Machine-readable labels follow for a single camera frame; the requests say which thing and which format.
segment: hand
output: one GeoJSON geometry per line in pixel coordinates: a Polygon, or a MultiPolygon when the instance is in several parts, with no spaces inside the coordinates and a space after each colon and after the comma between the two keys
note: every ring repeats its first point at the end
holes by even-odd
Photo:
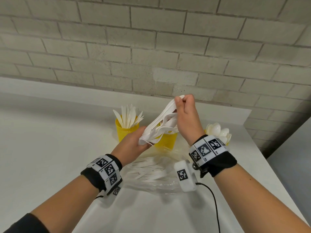
{"type": "Polygon", "coordinates": [[[111,152],[111,155],[117,157],[123,167],[135,161],[141,153],[151,147],[148,143],[138,145],[138,140],[142,136],[145,128],[146,126],[142,126],[133,133],[127,134],[111,152]]]}
{"type": "Polygon", "coordinates": [[[175,97],[177,108],[177,127],[189,145],[205,134],[197,113],[193,95],[185,95],[183,99],[175,97]]]}

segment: clear plastic bag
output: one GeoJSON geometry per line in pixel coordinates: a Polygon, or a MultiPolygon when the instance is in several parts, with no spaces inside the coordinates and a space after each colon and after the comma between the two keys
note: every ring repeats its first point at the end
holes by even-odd
{"type": "Polygon", "coordinates": [[[151,193],[175,194],[182,192],[174,171],[174,164],[188,159],[176,150],[160,152],[150,148],[133,163],[121,170],[123,185],[151,193]]]}

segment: yellow mesh cup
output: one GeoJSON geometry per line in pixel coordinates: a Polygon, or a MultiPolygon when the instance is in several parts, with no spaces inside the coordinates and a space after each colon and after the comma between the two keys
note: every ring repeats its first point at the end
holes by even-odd
{"type": "Polygon", "coordinates": [[[123,138],[127,134],[136,131],[139,128],[139,123],[137,125],[135,125],[134,127],[131,127],[131,128],[122,128],[118,119],[116,119],[116,127],[117,127],[117,134],[118,134],[119,142],[120,142],[123,140],[123,138]]]}
{"type": "Polygon", "coordinates": [[[158,149],[169,149],[172,150],[174,148],[174,144],[176,141],[178,133],[173,134],[163,134],[161,140],[154,144],[154,146],[158,149]]]}

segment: brick wall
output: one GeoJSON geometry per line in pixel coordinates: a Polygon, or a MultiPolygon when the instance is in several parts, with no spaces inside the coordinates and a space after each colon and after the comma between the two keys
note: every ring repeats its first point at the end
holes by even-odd
{"type": "Polygon", "coordinates": [[[252,109],[267,156],[311,113],[311,0],[0,0],[0,74],[252,109]]]}

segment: wristband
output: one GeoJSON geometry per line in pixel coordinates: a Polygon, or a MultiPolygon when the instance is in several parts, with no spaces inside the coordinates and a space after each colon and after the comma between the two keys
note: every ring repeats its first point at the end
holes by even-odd
{"type": "Polygon", "coordinates": [[[236,159],[228,152],[226,145],[214,136],[200,137],[189,150],[189,155],[200,170],[200,177],[208,172],[215,177],[225,168],[237,164],[236,159]]]}
{"type": "Polygon", "coordinates": [[[107,154],[89,163],[81,175],[84,175],[100,192],[104,190],[105,194],[109,195],[122,182],[121,169],[121,162],[115,156],[107,154]]]}

